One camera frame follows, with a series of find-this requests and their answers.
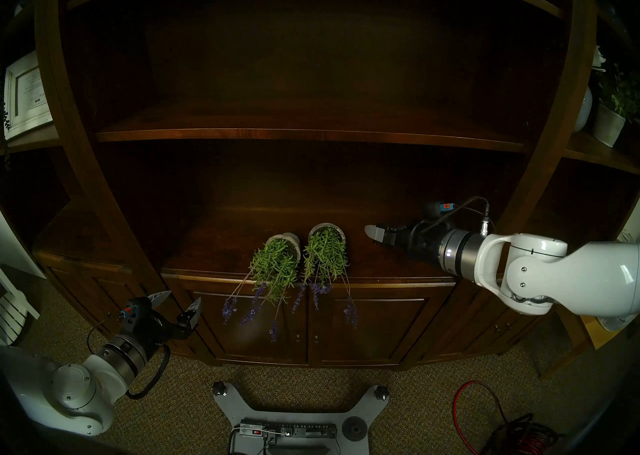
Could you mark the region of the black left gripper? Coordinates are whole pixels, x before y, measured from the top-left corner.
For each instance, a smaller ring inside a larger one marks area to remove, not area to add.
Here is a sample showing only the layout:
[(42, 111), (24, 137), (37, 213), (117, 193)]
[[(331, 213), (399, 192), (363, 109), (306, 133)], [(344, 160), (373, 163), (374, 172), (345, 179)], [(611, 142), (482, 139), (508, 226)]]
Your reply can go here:
[[(159, 307), (171, 291), (161, 291), (147, 296), (151, 307)], [(171, 323), (159, 312), (152, 309), (141, 310), (141, 345), (143, 348), (158, 348), (170, 340), (185, 341), (198, 326), (202, 299), (198, 298)]]

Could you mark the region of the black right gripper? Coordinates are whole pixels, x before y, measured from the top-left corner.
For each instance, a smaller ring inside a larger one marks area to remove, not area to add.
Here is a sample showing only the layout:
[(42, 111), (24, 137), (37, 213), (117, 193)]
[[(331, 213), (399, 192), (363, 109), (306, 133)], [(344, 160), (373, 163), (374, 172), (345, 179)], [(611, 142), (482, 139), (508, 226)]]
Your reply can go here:
[[(444, 238), (444, 225), (439, 223), (431, 228), (432, 221), (416, 222), (399, 229), (399, 248), (402, 248), (409, 260), (419, 262), (438, 262), (441, 241)], [(365, 234), (381, 246), (398, 245), (398, 228), (387, 225), (366, 225)]]

